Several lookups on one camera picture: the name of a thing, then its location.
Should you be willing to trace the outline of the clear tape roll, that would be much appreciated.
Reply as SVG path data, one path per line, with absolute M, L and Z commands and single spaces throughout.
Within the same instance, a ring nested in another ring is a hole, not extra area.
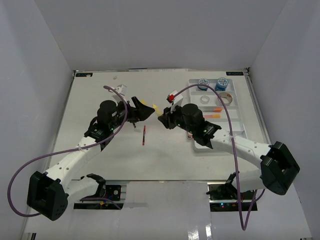
M 200 97 L 200 102 L 204 105 L 208 104 L 210 102 L 210 97 L 207 95 L 202 95 Z

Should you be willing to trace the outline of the orange pink highlighter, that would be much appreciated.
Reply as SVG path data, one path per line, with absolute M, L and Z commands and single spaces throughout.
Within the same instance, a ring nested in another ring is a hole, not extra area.
M 220 114 L 206 114 L 203 116 L 205 119 L 220 119 Z

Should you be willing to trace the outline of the orange eraser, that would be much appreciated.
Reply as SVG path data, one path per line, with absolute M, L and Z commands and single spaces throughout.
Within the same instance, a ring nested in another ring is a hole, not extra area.
M 221 112 L 222 110 L 223 109 L 221 107 L 216 107 L 216 108 L 213 109 L 213 111 L 217 112 L 217 113 Z

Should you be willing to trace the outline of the white compartment tray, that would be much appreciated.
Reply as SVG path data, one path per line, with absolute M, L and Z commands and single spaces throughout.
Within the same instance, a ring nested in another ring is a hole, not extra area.
M 214 79 L 210 79 L 207 78 L 209 81 L 209 86 L 212 88 L 215 88 L 216 83 L 218 78 Z M 205 120 L 219 125 L 222 127 L 222 129 L 229 131 L 229 121 L 228 121 L 228 117 L 227 114 L 229 114 L 230 120 L 231 120 L 231 126 L 232 126 L 232 132 L 235 136 L 240 136 L 240 137 L 247 137 L 247 133 L 246 133 L 246 129 L 244 126 L 244 123 L 242 121 L 242 117 L 241 117 L 241 112 L 240 112 L 240 108 L 239 108 L 239 103 L 237 100 L 237 94 L 236 94 L 236 90 L 233 84 L 233 80 L 228 78 L 229 80 L 229 84 L 225 90 L 225 92 L 229 93 L 232 95 L 233 97 L 233 102 L 231 103 L 230 106 L 217 106 L 216 105 L 216 99 L 217 99 L 217 95 L 211 90 L 211 89 L 207 89 L 207 91 L 201 91 L 198 89 L 197 86 L 191 87 L 187 90 L 188 95 L 189 95 L 189 102 L 192 104 L 195 104 L 198 106 L 198 108 L 202 111 L 203 116 L 204 115 L 214 115 L 214 114 L 220 114 L 220 118 L 212 118 L 212 119 L 207 119 L 205 118 Z M 198 84 L 199 83 L 199 79 L 190 79 L 188 81 L 188 84 L 194 85 L 194 84 Z M 201 96 L 209 96 L 210 101 L 208 104 L 202 104 L 200 101 L 200 97 Z M 214 108 L 222 108 L 221 112 L 214 112 Z

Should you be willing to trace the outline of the blue tape roll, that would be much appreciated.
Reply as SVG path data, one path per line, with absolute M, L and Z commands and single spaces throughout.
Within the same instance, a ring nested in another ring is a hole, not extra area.
M 228 87 L 229 85 L 229 80 L 225 77 L 220 77 L 217 79 L 217 82 L 216 82 L 216 85 L 214 87 L 214 89 L 216 91 L 225 91 L 226 88 Z
M 209 80 L 206 78 L 201 78 L 198 80 L 198 86 L 197 88 L 200 91 L 207 91 L 208 90 L 208 86 L 210 85 Z

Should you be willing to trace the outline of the brown packing tape roll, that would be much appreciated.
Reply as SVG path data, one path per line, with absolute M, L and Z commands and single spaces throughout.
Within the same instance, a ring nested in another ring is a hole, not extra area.
M 216 105 L 222 106 L 223 104 L 226 106 L 230 106 L 233 102 L 233 97 L 230 93 L 222 91 L 218 93 L 218 97 L 216 98 Z

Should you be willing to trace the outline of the yellow white highlighter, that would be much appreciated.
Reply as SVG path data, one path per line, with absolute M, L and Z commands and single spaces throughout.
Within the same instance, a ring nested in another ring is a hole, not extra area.
M 156 104 L 152 104 L 152 107 L 158 117 L 162 115 L 162 111 L 159 109 L 159 107 Z

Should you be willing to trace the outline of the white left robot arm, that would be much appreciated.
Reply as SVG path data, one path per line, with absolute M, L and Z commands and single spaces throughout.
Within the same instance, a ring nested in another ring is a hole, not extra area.
M 91 120 L 76 150 L 67 154 L 56 165 L 41 173 L 36 171 L 29 180 L 27 205 L 51 221 L 61 217 L 68 206 L 67 187 L 75 174 L 93 157 L 101 153 L 125 122 L 145 121 L 155 109 L 132 97 L 128 102 L 103 101 Z

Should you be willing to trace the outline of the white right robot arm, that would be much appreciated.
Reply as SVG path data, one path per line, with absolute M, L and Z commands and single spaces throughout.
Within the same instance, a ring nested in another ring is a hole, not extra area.
M 233 154 L 256 166 L 253 171 L 232 173 L 225 184 L 208 192 L 214 198 L 236 200 L 244 192 L 259 189 L 283 196 L 300 171 L 284 143 L 277 141 L 270 145 L 231 136 L 221 126 L 205 120 L 202 111 L 193 103 L 176 106 L 175 110 L 166 107 L 158 120 L 166 129 L 179 127 L 190 133 L 201 146 Z

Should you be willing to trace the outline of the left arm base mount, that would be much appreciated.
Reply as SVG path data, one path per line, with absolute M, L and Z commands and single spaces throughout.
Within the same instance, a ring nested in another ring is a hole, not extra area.
M 83 199 L 75 202 L 74 210 L 121 210 L 125 200 L 125 186 L 115 183 L 107 183 L 107 181 L 99 175 L 90 173 L 80 178 L 85 180 L 93 180 L 97 184 L 96 191 L 93 195 L 83 197 Z

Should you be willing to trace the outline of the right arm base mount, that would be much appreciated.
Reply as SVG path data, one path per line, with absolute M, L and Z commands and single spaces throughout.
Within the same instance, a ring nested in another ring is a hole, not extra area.
M 232 185 L 236 182 L 236 173 L 232 173 L 224 183 L 209 183 L 206 195 L 209 197 L 211 212 L 237 212 L 240 203 L 242 211 L 248 211 L 252 198 L 253 190 L 240 193 L 238 201 L 237 189 Z

